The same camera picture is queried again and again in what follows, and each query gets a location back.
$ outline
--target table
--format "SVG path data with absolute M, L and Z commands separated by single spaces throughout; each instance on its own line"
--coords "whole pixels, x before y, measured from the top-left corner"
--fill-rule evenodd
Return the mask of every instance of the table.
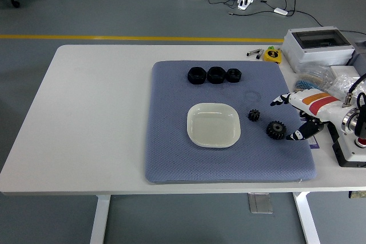
M 144 176 L 152 66 L 164 60 L 252 60 L 270 45 L 61 46 L 0 173 L 6 195 L 98 195 L 91 243 L 102 243 L 110 195 L 294 193 L 308 243 L 319 238 L 310 191 L 366 190 L 366 169 L 341 168 L 324 130 L 312 150 L 317 177 L 284 183 L 154 185 Z M 280 65 L 290 89 L 296 75 Z

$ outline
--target orange stripe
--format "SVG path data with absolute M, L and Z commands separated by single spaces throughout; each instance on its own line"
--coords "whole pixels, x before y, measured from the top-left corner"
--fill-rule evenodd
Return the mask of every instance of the orange stripe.
M 313 102 L 315 100 L 318 100 L 318 99 L 323 98 L 323 97 L 330 97 L 330 96 L 331 95 L 327 94 L 327 93 L 314 94 L 314 95 L 311 95 L 310 97 L 304 98 L 303 99 L 303 104 L 309 105 L 311 102 Z
M 338 101 L 335 97 L 326 97 L 321 100 L 318 100 L 311 104 L 309 111 L 311 111 L 314 115 L 316 115 L 321 107 L 323 107 L 326 104 L 332 103 L 334 101 Z

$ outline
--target black nut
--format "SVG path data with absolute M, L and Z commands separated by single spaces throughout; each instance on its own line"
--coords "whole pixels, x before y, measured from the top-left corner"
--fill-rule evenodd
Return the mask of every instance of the black nut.
M 190 68 L 187 78 L 190 83 L 199 85 L 203 84 L 206 80 L 206 71 L 201 67 Z
M 241 71 L 238 69 L 229 69 L 226 72 L 226 80 L 231 83 L 237 83 L 240 81 Z
M 221 67 L 211 67 L 207 72 L 207 80 L 212 84 L 221 84 L 225 80 L 226 71 Z

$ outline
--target table leg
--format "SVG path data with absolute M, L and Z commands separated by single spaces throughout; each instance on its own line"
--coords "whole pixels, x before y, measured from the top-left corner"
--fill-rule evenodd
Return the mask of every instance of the table leg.
M 110 195 L 97 195 L 97 197 L 98 203 L 90 244 L 103 244 L 105 227 L 107 225 Z
M 313 216 L 307 200 L 308 191 L 301 193 L 293 193 L 295 199 L 297 212 L 299 213 L 301 225 L 307 244 L 320 244 L 318 233 L 315 228 Z

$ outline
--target white device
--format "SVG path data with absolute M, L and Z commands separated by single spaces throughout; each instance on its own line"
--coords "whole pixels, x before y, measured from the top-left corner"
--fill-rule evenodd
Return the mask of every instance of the white device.
M 346 65 L 355 48 L 334 26 L 290 29 L 281 51 L 293 71 L 305 63 L 321 66 Z
M 287 15 L 287 14 L 288 14 L 288 12 L 287 12 L 287 11 L 285 11 L 285 10 L 283 10 L 283 9 L 280 9 L 280 8 L 275 8 L 273 11 L 274 11 L 276 14 L 281 14 L 281 15 Z
M 254 0 L 238 0 L 238 9 L 246 10 L 248 6 L 253 3 Z
M 300 110 L 307 122 L 288 140 L 304 140 L 328 125 L 333 139 L 333 150 L 342 167 L 366 167 L 366 109 L 346 105 L 337 98 L 318 89 L 309 89 L 277 97 L 271 106 L 290 103 Z

